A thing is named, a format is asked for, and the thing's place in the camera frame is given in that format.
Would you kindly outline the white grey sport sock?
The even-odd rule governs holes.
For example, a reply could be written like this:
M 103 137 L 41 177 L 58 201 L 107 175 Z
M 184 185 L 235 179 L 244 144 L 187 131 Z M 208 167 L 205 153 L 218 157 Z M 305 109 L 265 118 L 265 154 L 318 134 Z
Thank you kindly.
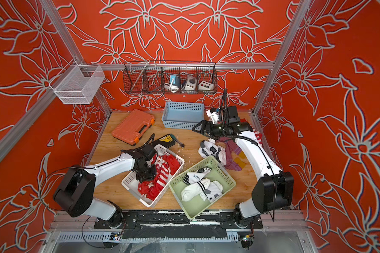
M 202 169 L 198 169 L 196 172 L 188 172 L 184 178 L 183 182 L 187 185 L 197 183 L 201 181 L 207 174 L 211 172 L 212 169 L 206 167 Z
M 216 145 L 215 141 L 203 140 L 200 143 L 200 147 L 198 149 L 198 153 L 202 158 L 207 158 L 209 156 L 214 157 L 222 166 L 227 165 L 227 156 L 225 148 Z

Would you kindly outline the red santa sock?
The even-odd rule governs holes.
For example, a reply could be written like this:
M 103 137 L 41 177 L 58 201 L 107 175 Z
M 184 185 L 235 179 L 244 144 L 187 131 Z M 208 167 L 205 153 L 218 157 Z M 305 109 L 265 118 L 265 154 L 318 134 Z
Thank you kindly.
M 165 186 L 166 184 L 160 180 L 153 182 L 144 181 L 138 185 L 137 190 L 141 195 L 145 195 L 146 198 L 155 200 Z

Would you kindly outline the red white striped sock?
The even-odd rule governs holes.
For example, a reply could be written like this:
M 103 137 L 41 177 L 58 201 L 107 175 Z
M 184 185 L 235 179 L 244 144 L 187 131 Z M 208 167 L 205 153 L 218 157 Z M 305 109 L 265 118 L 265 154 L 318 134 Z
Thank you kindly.
M 167 185 L 169 176 L 171 175 L 170 166 L 163 157 L 160 157 L 159 155 L 153 157 L 152 163 L 156 168 L 156 176 L 153 180 L 154 188 L 158 191 L 162 191 Z

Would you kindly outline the red christmas sock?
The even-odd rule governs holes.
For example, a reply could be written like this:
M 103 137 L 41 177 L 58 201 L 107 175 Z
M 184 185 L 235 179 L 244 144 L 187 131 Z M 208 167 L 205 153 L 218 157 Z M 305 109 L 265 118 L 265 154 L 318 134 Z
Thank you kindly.
M 170 168 L 170 174 L 173 176 L 176 174 L 178 169 L 180 168 L 181 164 L 178 162 L 175 156 L 173 155 L 168 155 L 165 158 L 165 161 L 168 163 L 169 168 Z

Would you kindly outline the small white sock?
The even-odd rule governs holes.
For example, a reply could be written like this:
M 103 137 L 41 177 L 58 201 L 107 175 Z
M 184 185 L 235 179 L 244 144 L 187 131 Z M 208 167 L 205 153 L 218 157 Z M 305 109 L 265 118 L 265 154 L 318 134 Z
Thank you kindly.
M 214 202 L 223 195 L 223 187 L 218 181 L 210 182 L 208 187 L 206 187 L 205 184 L 201 184 L 201 189 L 200 197 L 203 201 L 208 200 L 209 202 Z

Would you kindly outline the white sock black stripes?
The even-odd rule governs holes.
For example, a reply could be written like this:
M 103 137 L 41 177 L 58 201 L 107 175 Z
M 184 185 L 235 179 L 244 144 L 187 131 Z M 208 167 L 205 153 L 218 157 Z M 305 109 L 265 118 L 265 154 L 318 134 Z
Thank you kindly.
M 210 179 L 202 179 L 197 183 L 188 185 L 181 191 L 181 200 L 187 202 L 196 196 L 200 197 L 200 193 L 202 192 L 201 184 L 205 184 L 205 186 L 208 187 L 210 182 Z

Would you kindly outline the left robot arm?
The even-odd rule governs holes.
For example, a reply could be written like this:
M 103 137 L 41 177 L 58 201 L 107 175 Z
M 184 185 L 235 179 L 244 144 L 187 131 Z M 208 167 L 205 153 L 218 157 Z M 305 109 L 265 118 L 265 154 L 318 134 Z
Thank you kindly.
M 153 181 L 156 166 L 151 164 L 151 159 L 156 154 L 155 148 L 145 145 L 141 149 L 122 151 L 119 156 L 92 166 L 71 166 L 53 200 L 71 217 L 88 215 L 117 227 L 123 220 L 121 208 L 111 201 L 95 198 L 95 189 L 108 179 L 128 171 L 134 172 L 140 182 Z

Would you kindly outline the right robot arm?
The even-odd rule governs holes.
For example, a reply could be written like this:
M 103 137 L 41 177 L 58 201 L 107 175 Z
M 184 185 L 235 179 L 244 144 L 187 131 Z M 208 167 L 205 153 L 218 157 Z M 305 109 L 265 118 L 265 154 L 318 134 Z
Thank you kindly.
M 250 199 L 235 206 L 234 222 L 246 227 L 256 216 L 271 213 L 291 206 L 294 178 L 275 164 L 257 141 L 252 126 L 247 122 L 214 124 L 211 121 L 200 122 L 200 134 L 214 140 L 225 137 L 233 140 L 246 155 L 257 177 L 257 183 Z

